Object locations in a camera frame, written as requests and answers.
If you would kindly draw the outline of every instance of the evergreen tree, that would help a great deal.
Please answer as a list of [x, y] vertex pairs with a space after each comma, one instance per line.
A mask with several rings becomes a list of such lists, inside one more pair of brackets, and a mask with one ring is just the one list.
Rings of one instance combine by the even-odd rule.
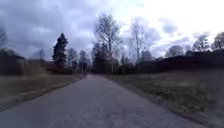
[[96, 43], [93, 47], [93, 71], [94, 73], [106, 73], [109, 68], [107, 45]]
[[66, 62], [65, 47], [68, 44], [67, 39], [62, 33], [61, 36], [57, 39], [57, 44], [54, 46], [54, 54], [52, 59], [57, 68], [64, 68]]

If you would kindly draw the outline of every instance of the paved path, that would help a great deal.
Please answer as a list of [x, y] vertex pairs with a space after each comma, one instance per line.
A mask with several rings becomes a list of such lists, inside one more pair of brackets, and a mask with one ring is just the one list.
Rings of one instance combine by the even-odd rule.
[[202, 128], [99, 76], [0, 113], [1, 128]]

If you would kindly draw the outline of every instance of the overcast sky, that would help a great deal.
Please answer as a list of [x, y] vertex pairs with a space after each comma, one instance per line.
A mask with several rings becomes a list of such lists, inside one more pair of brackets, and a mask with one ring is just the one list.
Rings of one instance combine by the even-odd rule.
[[100, 13], [112, 14], [125, 33], [131, 20], [147, 25], [150, 49], [161, 56], [171, 45], [192, 45], [201, 33], [209, 41], [224, 30], [222, 0], [0, 0], [0, 26], [8, 47], [30, 57], [44, 49], [47, 58], [60, 33], [77, 50], [90, 51]]

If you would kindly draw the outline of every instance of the grass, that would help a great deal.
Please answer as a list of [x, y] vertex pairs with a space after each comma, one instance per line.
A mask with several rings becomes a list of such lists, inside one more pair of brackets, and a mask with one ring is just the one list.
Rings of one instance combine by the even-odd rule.
[[82, 75], [0, 77], [0, 111], [69, 85]]
[[211, 75], [218, 74], [216, 71], [197, 71], [107, 78], [174, 112], [186, 113], [189, 118], [197, 118], [195, 121], [205, 123], [207, 111], [214, 100], [212, 88], [217, 82]]

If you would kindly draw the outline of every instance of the tree trunk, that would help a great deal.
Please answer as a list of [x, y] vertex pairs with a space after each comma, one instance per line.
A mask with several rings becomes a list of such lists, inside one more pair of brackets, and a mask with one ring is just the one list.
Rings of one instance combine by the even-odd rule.
[[112, 46], [111, 46], [111, 39], [109, 38], [109, 57], [110, 57], [110, 63], [111, 63], [111, 72], [113, 73], [114, 71], [114, 66], [113, 66], [113, 60], [112, 60]]

